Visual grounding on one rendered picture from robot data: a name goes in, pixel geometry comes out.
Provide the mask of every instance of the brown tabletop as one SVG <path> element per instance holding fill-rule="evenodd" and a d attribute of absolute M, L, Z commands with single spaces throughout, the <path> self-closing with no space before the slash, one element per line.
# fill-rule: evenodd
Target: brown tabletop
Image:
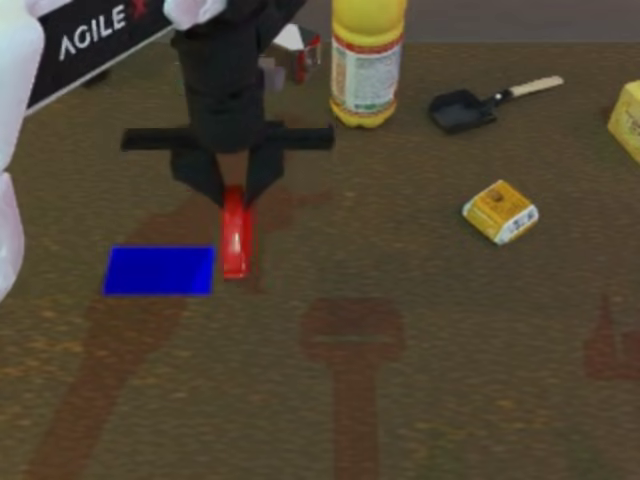
<path fill-rule="evenodd" d="M 170 49 L 28 119 L 0 478 L 637 478 L 640 167 L 605 123 L 639 55 L 408 46 L 393 120 L 292 155 L 259 205 L 259 274 L 197 300 L 98 294 L 115 243 L 217 241 L 216 208 L 166 155 L 118 151 L 123 127 L 184 121 Z M 437 93 L 551 74 L 566 85 L 482 130 L 446 138 L 425 118 Z M 274 116 L 327 121 L 328 75 L 271 97 Z M 499 178 L 541 212 L 502 248 L 459 213 Z"/>

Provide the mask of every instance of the blue rectangle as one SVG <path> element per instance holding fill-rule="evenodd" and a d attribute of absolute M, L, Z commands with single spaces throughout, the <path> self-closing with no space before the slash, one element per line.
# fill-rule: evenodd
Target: blue rectangle
<path fill-rule="evenodd" d="M 103 293 L 109 295 L 209 295 L 213 289 L 213 247 L 115 246 Z"/>

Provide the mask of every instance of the spatula handle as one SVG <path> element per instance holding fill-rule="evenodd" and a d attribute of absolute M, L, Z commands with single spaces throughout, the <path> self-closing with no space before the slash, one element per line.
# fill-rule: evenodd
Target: spatula handle
<path fill-rule="evenodd" d="M 523 83 L 522 85 L 516 85 L 515 87 L 511 87 L 509 91 L 512 95 L 511 98 L 518 98 L 524 95 L 529 95 L 531 93 L 541 92 L 550 88 L 559 87 L 563 83 L 564 79 L 562 77 L 554 75 L 552 77 L 540 78 L 538 80 L 534 80 L 533 82 Z"/>

